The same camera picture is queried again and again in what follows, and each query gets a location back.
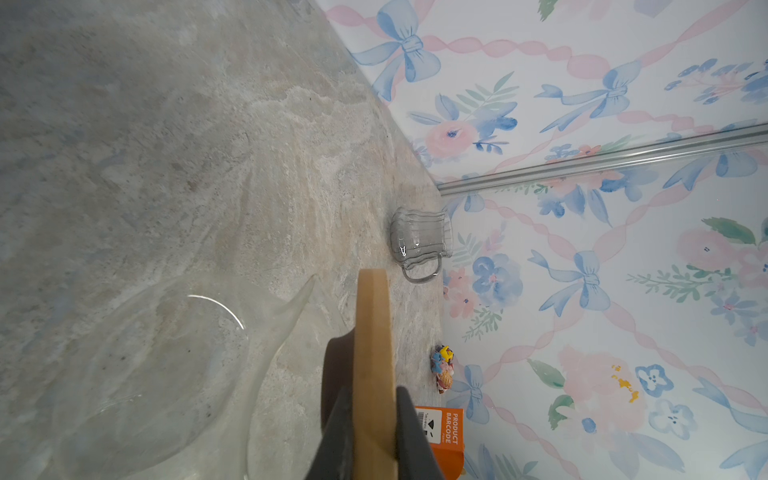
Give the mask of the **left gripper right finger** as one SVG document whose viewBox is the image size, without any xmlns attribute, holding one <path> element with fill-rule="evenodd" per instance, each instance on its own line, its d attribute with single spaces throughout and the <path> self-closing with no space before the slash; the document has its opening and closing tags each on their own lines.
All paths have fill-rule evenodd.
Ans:
<svg viewBox="0 0 768 480">
<path fill-rule="evenodd" d="M 408 390 L 396 388 L 396 458 L 399 480 L 443 480 Z"/>
</svg>

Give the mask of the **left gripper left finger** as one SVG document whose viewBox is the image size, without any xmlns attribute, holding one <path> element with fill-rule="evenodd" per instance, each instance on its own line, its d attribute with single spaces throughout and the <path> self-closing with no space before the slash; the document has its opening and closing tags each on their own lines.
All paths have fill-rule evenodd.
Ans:
<svg viewBox="0 0 768 480">
<path fill-rule="evenodd" d="M 352 391 L 342 387 L 323 430 L 306 480 L 349 480 L 353 476 Z"/>
</svg>

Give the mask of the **orange coffee filter pack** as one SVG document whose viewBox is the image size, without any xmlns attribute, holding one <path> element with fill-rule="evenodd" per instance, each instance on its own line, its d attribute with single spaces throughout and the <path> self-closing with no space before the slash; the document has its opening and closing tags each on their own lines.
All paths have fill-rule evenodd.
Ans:
<svg viewBox="0 0 768 480">
<path fill-rule="evenodd" d="M 444 478 L 458 479 L 465 460 L 464 410 L 423 406 L 415 410 Z"/>
</svg>

